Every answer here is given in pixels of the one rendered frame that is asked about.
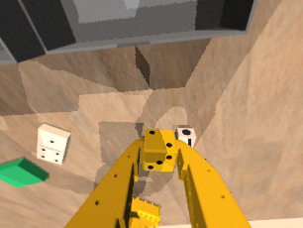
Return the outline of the green rectangular block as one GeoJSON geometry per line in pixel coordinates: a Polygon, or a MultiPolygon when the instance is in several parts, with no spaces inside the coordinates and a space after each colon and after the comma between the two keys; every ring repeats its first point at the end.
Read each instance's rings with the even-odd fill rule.
{"type": "Polygon", "coordinates": [[[0,165],[0,179],[15,187],[44,182],[48,176],[47,172],[25,158],[0,165]]]}

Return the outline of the white domino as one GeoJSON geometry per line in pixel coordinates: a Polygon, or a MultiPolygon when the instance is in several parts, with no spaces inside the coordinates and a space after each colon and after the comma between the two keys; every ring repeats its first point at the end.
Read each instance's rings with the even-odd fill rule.
{"type": "Polygon", "coordinates": [[[64,161],[71,133],[43,124],[38,134],[37,158],[62,164],[64,161]]]}

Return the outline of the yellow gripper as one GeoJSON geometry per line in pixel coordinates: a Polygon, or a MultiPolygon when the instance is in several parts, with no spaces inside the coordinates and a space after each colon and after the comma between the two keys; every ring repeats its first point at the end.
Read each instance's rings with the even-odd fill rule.
{"type": "MultiPolygon", "coordinates": [[[[191,228],[252,228],[219,173],[192,147],[176,140],[191,228]]],[[[129,228],[134,183],[144,159],[137,139],[114,163],[64,228],[129,228]]]]}

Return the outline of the grey bin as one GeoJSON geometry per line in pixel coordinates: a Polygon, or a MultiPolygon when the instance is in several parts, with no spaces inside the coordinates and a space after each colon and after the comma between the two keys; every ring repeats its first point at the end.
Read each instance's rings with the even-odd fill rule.
{"type": "Polygon", "coordinates": [[[0,64],[50,54],[246,35],[256,2],[0,0],[0,64]]]}

